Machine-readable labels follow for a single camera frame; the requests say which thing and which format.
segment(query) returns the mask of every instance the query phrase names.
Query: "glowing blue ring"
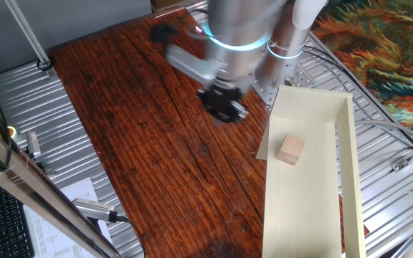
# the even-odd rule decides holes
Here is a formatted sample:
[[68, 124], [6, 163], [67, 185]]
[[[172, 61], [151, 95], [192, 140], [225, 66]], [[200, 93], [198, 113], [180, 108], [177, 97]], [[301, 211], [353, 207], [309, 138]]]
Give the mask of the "glowing blue ring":
[[247, 44], [244, 46], [232, 46], [232, 45], [228, 45], [225, 43], [220, 42], [219, 40], [215, 39], [213, 37], [212, 32], [209, 29], [208, 24], [204, 24], [203, 25], [204, 28], [204, 32], [206, 35], [209, 36], [209, 38], [218, 46], [223, 47], [225, 49], [229, 49], [229, 50], [233, 50], [233, 51], [250, 51], [250, 50], [254, 50], [257, 48], [260, 48], [262, 46], [264, 46], [270, 39], [270, 35], [268, 33], [263, 34], [262, 37], [260, 37], [257, 41], [251, 43], [251, 44]]
[[281, 59], [293, 59], [293, 58], [296, 58], [296, 57], [298, 57], [298, 56], [300, 56], [300, 55], [302, 54], [302, 50], [301, 50], [299, 54], [297, 54], [297, 55], [295, 55], [295, 56], [293, 56], [293, 57], [284, 57], [284, 56], [280, 56], [279, 54], [273, 52], [273, 51], [270, 49], [269, 44], [267, 44], [267, 49], [269, 50], [270, 54], [274, 55], [275, 57], [281, 58]]

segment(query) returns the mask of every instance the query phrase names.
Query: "colorful tapestry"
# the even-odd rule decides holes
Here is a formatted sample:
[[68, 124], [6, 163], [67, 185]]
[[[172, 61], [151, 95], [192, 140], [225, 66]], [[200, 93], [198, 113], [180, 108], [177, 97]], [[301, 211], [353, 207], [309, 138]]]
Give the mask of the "colorful tapestry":
[[413, 123], [413, 0], [330, 0], [313, 32], [402, 125]]

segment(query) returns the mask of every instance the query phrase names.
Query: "keyboard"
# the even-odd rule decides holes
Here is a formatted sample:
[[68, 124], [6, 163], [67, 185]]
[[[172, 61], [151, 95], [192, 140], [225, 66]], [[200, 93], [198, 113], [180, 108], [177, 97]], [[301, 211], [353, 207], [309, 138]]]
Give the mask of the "keyboard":
[[22, 203], [0, 187], [0, 257], [34, 256]]

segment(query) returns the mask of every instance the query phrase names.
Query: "open cardboard tray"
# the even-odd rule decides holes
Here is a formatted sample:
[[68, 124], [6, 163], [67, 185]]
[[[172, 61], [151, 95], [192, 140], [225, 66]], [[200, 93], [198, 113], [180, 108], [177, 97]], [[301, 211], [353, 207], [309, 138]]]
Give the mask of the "open cardboard tray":
[[[342, 256], [336, 125], [345, 254], [366, 257], [352, 94], [280, 86], [257, 153], [267, 160], [263, 258]], [[295, 166], [275, 158], [288, 133], [305, 140]]]

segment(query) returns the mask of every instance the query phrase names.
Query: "wooden table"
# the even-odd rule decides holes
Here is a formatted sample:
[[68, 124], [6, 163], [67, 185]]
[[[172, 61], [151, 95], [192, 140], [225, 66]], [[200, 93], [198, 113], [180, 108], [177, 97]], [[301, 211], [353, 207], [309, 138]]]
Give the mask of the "wooden table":
[[149, 257], [260, 257], [265, 162], [255, 159], [269, 111], [253, 91], [242, 123], [214, 124], [201, 85], [171, 67], [151, 28], [180, 28], [185, 9], [110, 27], [50, 51], [60, 79]]

